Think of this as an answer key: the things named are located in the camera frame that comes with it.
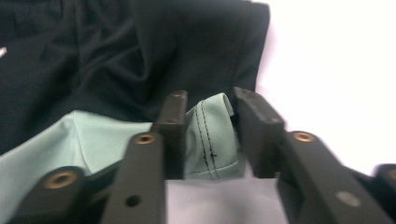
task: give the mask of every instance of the black fabric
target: black fabric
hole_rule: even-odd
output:
[[[0,154],[76,109],[153,121],[172,91],[233,102],[254,91],[268,23],[236,0],[0,0]]]

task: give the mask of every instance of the black machine part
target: black machine part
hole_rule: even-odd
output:
[[[350,170],[312,133],[286,132],[259,94],[234,91],[241,148],[256,177],[280,173],[289,223],[396,222],[396,164],[379,166],[374,177]],[[164,180],[183,178],[186,102],[185,91],[166,97],[150,132],[132,137],[124,159],[103,171],[62,167],[43,176],[8,223],[165,223]]]

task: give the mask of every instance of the metal rivet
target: metal rivet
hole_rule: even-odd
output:
[[[390,177],[396,180],[396,169],[389,170],[388,174],[390,175]]]
[[[64,171],[50,176],[44,183],[46,189],[61,189],[77,180],[78,176],[73,171]]]
[[[338,191],[335,196],[342,203],[349,205],[351,207],[359,207],[361,206],[361,200],[356,197],[354,194],[349,193],[347,191]]]
[[[150,143],[152,143],[154,141],[155,141],[155,138],[151,134],[144,134],[144,135],[139,136],[136,139],[136,143],[139,144],[139,145],[150,144]]]
[[[313,142],[315,137],[309,133],[295,133],[294,138],[300,142]]]

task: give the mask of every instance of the mint green fabric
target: mint green fabric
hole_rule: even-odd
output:
[[[201,101],[187,113],[186,178],[219,179],[238,172],[231,115],[233,108],[225,94]]]
[[[225,94],[212,96],[187,113],[186,178],[219,179],[240,174]],[[94,174],[123,157],[130,137],[151,123],[124,122],[74,111],[47,130],[0,157],[0,223],[5,223],[24,195],[47,172],[62,166]]]

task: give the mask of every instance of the white background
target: white background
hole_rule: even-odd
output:
[[[396,163],[396,1],[266,2],[256,91],[344,165]]]

